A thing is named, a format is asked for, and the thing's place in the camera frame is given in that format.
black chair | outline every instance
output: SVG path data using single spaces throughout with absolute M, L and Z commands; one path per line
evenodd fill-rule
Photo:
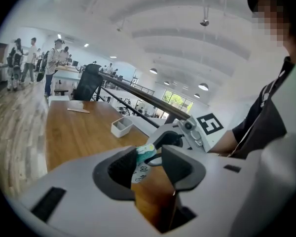
M 77 89 L 74 91 L 74 99 L 79 101 L 90 101 L 94 92 L 101 87 L 103 77 L 99 74 L 97 64 L 89 64 L 82 73 Z

white plastic box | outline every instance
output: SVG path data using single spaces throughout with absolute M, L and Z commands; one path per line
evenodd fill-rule
M 133 122 L 126 117 L 122 117 L 112 123 L 111 133 L 115 135 L 115 137 L 120 138 L 127 133 L 129 133 L 132 128 Z

fluorescent light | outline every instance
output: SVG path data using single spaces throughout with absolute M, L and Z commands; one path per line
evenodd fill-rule
M 208 91 L 208 85 L 206 83 L 201 83 L 198 87 L 202 90 Z
M 150 72 L 152 72 L 153 74 L 157 74 L 158 73 L 157 69 L 150 69 Z

white ceiling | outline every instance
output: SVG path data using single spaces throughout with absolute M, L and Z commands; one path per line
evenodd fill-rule
M 238 64 L 247 62 L 252 51 L 252 15 L 247 0 L 55 0 L 67 11 L 84 14 L 90 22 L 107 24 L 93 39 L 97 50 L 107 56 L 112 50 L 118 60 L 147 73 L 158 70 L 155 80 L 188 85 L 185 95 L 201 95 L 208 103 L 229 80 Z M 209 6 L 209 26 L 203 27 L 203 6 Z M 206 82 L 210 90 L 197 86 Z

wooden floor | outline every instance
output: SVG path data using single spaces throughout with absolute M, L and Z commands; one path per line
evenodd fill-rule
M 24 85 L 0 93 L 0 187 L 13 197 L 47 173 L 45 82 Z

